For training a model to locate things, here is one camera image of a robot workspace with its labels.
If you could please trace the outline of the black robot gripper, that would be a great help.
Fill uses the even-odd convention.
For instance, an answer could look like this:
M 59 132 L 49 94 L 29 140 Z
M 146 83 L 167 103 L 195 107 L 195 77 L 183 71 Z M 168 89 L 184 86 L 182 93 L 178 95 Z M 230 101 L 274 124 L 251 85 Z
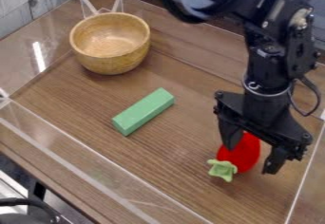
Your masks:
M 270 146 L 262 173 L 275 175 L 286 160 L 301 160 L 313 136 L 290 113 L 287 90 L 262 94 L 245 89 L 242 94 L 218 90 L 214 93 L 219 135 L 233 151 L 243 132 L 253 134 Z

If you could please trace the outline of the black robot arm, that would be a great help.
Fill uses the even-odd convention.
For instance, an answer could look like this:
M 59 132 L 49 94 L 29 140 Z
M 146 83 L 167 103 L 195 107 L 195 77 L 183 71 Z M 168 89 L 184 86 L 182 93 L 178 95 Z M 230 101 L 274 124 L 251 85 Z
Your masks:
M 233 150 L 246 132 L 270 144 L 262 171 L 274 175 L 289 160 L 299 160 L 313 136 L 291 117 L 298 107 L 294 84 L 319 96 L 306 78 L 319 53 L 313 39 L 310 0 L 160 0 L 183 22 L 200 24 L 216 17 L 242 23 L 249 53 L 241 94 L 214 93 L 214 114 L 225 147 Z

